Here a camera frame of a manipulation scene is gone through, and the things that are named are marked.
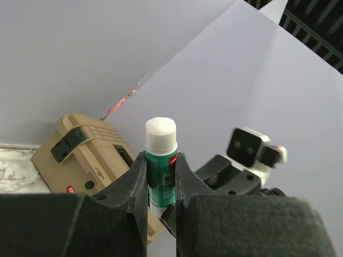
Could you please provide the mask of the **green white glue stick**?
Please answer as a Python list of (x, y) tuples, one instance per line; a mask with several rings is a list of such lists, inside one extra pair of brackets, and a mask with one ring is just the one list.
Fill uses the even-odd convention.
[(145, 131), (150, 210), (161, 218), (175, 203), (176, 123), (171, 118), (155, 117), (146, 122)]

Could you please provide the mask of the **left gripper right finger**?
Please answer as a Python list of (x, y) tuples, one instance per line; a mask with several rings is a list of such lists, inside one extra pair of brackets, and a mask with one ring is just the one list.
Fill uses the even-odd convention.
[(319, 212), (286, 196), (216, 194), (176, 161), (177, 256), (335, 256)]

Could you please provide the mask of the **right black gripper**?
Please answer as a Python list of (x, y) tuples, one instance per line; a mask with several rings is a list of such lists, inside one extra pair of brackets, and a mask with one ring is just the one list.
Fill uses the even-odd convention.
[[(195, 174), (216, 194), (285, 196), (285, 193), (277, 187), (264, 187), (265, 172), (240, 170), (233, 166), (232, 161), (222, 155), (215, 155)], [(176, 238), (175, 205), (168, 206), (159, 220), (167, 231)]]

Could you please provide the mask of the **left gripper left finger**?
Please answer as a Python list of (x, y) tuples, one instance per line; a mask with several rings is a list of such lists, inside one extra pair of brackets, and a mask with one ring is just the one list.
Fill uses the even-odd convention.
[(146, 256), (145, 153), (93, 196), (1, 195), (1, 256)]

